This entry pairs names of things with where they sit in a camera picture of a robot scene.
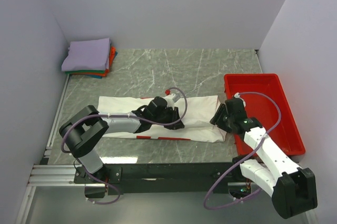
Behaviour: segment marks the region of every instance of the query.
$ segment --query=white backdrop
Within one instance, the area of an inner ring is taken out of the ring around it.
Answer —
[[[41,0],[0,0],[0,219],[14,223],[64,86],[67,41]]]
[[[336,222],[337,0],[286,0],[260,49],[279,75],[316,176],[320,223]]]
[[[46,0],[68,41],[118,48],[260,48],[284,0]]]

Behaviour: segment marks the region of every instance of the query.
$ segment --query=lavender folded cloth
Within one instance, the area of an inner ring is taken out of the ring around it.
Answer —
[[[62,71],[103,70],[109,68],[110,39],[72,41]]]

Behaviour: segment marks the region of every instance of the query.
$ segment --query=marble tabletop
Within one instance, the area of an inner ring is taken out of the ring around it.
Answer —
[[[86,105],[97,107],[99,96],[163,96],[176,86],[187,97],[218,95],[223,102],[228,73],[262,73],[255,50],[118,50],[106,78],[71,76],[57,128]],[[48,164],[73,163],[72,156],[61,153],[60,145],[57,133]],[[237,156],[231,134],[215,143],[102,138],[95,149],[105,163],[225,162]]]

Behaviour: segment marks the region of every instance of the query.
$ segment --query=stack of folded clothes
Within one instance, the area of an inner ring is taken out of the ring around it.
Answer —
[[[62,71],[67,74],[102,78],[109,73],[115,54],[116,49],[111,47],[109,38],[70,42],[68,57],[62,64]]]

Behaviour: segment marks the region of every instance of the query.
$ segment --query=folded clothes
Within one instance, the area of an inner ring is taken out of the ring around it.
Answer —
[[[109,38],[70,42],[69,53],[62,64],[62,71],[105,71],[109,68],[110,46]]]
[[[117,53],[116,49],[114,47],[111,47],[109,55],[109,67],[105,71],[94,71],[94,70],[66,71],[66,74],[107,76],[107,74],[110,72],[110,68],[116,53]]]
[[[98,111],[100,113],[128,113],[136,110],[142,105],[148,105],[151,99],[135,98],[115,98],[100,96]],[[103,137],[127,138],[127,139],[169,139],[169,140],[192,140],[204,142],[223,141],[226,133],[210,123],[218,105],[217,96],[203,96],[187,98],[188,109],[182,119],[185,128],[169,130],[159,125],[152,125],[151,128],[142,133],[109,133]],[[178,100],[175,106],[179,108],[180,116],[184,112],[185,102]]]

